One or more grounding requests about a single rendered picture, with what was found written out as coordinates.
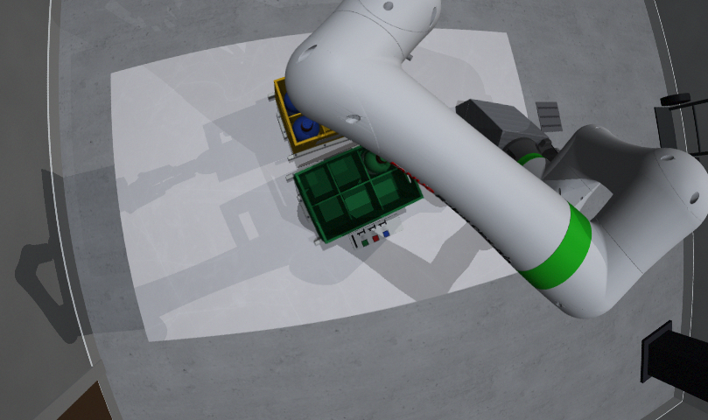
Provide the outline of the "yellow divided crate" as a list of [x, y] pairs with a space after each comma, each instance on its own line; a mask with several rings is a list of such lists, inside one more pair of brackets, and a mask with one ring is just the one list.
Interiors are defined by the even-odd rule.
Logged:
[[[276, 102], [277, 102], [277, 104], [281, 103], [278, 106], [278, 109], [279, 109], [279, 111], [281, 111], [281, 109], [283, 109], [280, 115], [281, 115], [283, 121], [286, 118], [286, 121], [283, 122], [283, 124], [284, 124], [284, 128], [286, 129], [286, 132], [289, 130], [288, 139], [289, 139], [290, 145], [292, 145], [293, 142], [295, 144], [295, 145], [291, 146], [293, 154], [299, 153], [302, 150], [305, 151], [305, 150], [311, 149], [311, 148], [316, 147], [318, 145], [325, 144], [325, 143], [328, 143], [328, 142], [331, 142], [333, 140], [343, 137], [342, 135], [338, 134], [337, 132], [334, 132], [331, 129], [328, 129], [327, 127], [325, 127], [323, 125], [319, 125], [319, 134], [317, 136], [297, 143], [296, 138], [293, 133], [293, 130], [292, 130], [292, 125], [296, 121], [297, 118], [302, 116], [302, 114], [298, 113], [296, 115], [291, 115], [291, 116], [287, 115], [287, 112], [286, 112], [286, 109], [284, 106], [284, 102], [283, 102], [284, 95], [286, 94], [284, 77], [274, 80], [274, 87], [275, 87], [275, 96], [277, 95], [277, 97], [275, 98]], [[303, 147], [304, 147], [304, 149], [303, 149]]]

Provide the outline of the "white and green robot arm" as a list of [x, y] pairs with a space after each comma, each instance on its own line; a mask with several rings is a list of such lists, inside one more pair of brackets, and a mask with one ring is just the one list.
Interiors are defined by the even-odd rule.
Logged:
[[[596, 124], [562, 150], [527, 137], [501, 150], [402, 70], [440, 12], [441, 0], [343, 0], [291, 55], [291, 103], [436, 195], [562, 312], [608, 312], [704, 221], [707, 171]], [[613, 196], [588, 220], [600, 184]]]

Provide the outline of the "green divided crate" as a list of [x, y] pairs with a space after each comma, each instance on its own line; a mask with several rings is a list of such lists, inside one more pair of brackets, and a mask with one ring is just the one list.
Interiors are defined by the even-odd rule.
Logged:
[[[381, 173], [368, 175], [360, 156], [366, 150], [357, 146], [295, 173], [299, 193], [326, 244], [411, 204], [412, 178], [410, 182], [394, 165], [379, 177]], [[299, 177], [318, 165], [317, 171]]]

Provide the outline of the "blue bottle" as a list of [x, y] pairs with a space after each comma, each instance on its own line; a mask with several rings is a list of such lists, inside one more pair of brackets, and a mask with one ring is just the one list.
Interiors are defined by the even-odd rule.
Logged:
[[319, 124], [303, 115], [293, 123], [292, 130], [298, 143], [316, 137], [319, 134]]
[[287, 95], [287, 92], [284, 96], [284, 106], [286, 108], [288, 116], [293, 116], [293, 115], [296, 115], [297, 113], [299, 113], [298, 110], [291, 103], [289, 96]]

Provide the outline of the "white pick list strip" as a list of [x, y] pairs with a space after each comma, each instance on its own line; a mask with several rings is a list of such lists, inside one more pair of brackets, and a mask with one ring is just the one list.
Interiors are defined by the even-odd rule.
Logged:
[[359, 229], [348, 236], [354, 250], [357, 250], [402, 230], [403, 225], [397, 213], [384, 220]]

